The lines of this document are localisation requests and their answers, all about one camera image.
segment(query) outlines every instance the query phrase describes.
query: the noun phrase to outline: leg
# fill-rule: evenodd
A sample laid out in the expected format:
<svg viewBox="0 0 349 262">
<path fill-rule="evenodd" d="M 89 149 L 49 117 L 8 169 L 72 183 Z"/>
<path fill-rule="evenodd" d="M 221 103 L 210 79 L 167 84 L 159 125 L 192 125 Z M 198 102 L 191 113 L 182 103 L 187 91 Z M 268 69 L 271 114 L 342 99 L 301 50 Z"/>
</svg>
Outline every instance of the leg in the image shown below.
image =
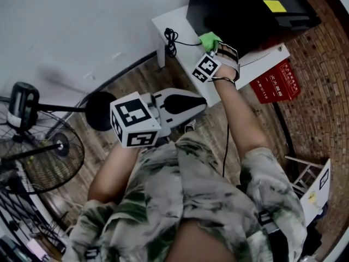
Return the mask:
<svg viewBox="0 0 349 262">
<path fill-rule="evenodd" d="M 165 66 L 165 42 L 163 41 L 162 37 L 158 34 L 158 49 L 157 49 L 157 55 L 158 55 L 158 64 L 160 69 Z"/>
</svg>

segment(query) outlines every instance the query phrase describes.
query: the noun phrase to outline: white wall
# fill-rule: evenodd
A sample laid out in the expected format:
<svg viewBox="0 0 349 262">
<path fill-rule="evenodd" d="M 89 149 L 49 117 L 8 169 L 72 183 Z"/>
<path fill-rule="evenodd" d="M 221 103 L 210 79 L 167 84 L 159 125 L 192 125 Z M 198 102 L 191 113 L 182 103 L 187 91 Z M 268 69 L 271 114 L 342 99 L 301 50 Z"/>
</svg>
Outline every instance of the white wall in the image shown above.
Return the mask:
<svg viewBox="0 0 349 262">
<path fill-rule="evenodd" d="M 75 105 L 154 51 L 151 18 L 188 1 L 0 0 L 0 95 L 25 81 L 42 103 Z"/>
</svg>

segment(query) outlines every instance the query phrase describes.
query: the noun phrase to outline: black cable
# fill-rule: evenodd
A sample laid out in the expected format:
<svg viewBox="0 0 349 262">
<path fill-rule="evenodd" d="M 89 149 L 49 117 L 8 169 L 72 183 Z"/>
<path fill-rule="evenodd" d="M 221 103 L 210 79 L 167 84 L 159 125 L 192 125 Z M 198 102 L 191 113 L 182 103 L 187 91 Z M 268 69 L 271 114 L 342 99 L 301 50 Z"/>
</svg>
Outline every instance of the black cable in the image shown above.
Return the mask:
<svg viewBox="0 0 349 262">
<path fill-rule="evenodd" d="M 166 28 L 164 32 L 165 38 L 167 39 L 168 43 L 165 46 L 165 51 L 167 55 L 171 58 L 175 57 L 177 54 L 177 49 L 175 43 L 186 45 L 186 46 L 200 46 L 199 44 L 186 44 L 182 43 L 181 41 L 176 41 L 178 38 L 178 33 L 176 31 L 173 31 L 173 29 Z"/>
<path fill-rule="evenodd" d="M 228 147 L 229 147 L 229 123 L 227 124 L 227 144 L 225 146 L 225 155 L 224 155 L 224 159 L 223 159 L 223 173 L 222 173 L 222 177 L 224 177 L 225 160 L 227 159 Z"/>
</svg>

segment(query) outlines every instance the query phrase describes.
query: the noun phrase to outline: black strap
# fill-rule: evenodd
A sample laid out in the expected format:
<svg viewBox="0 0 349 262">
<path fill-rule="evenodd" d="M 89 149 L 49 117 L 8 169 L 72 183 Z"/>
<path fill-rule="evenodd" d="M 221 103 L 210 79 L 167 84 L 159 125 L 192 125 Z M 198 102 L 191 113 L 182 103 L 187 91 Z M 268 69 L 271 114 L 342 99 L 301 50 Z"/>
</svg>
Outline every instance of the black strap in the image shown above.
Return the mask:
<svg viewBox="0 0 349 262">
<path fill-rule="evenodd" d="M 238 63 L 238 57 L 236 55 L 232 54 L 231 52 L 226 51 L 226 50 L 222 50 L 222 49 L 217 49 L 216 55 L 219 53 L 226 55 L 227 57 L 233 59 L 236 63 Z"/>
</svg>

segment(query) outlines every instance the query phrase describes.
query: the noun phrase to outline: wooden floor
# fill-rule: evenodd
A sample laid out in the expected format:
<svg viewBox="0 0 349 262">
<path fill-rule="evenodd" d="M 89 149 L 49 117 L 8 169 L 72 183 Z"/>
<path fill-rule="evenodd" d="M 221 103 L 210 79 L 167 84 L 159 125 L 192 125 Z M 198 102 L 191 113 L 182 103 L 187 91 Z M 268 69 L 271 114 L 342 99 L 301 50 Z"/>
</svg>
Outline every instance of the wooden floor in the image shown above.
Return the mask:
<svg viewBox="0 0 349 262">
<path fill-rule="evenodd" d="M 168 87 L 196 92 L 191 81 L 175 59 L 166 59 L 166 67 L 159 70 L 157 59 L 154 57 L 108 85 L 105 90 L 120 98 L 134 91 L 143 94 Z M 286 140 L 273 107 L 271 104 L 261 105 L 250 86 L 242 88 L 241 93 L 267 133 L 274 154 L 280 164 L 284 166 L 284 155 L 287 154 Z M 117 142 L 112 130 L 108 132 L 94 131 L 86 123 L 84 115 L 74 114 L 69 123 L 76 130 L 85 146 L 85 163 L 79 173 L 67 184 L 42 194 L 43 199 L 52 208 L 52 212 L 58 217 L 68 212 L 63 220 L 65 225 L 76 222 L 79 211 L 87 200 L 88 188 L 94 175 L 102 165 L 111 147 Z M 222 170 L 227 135 L 227 120 L 222 103 L 205 111 L 203 117 L 197 121 L 196 131 L 213 150 L 219 169 Z M 230 137 L 225 177 L 232 183 L 238 184 L 239 172 L 239 158 L 234 142 Z"/>
</svg>

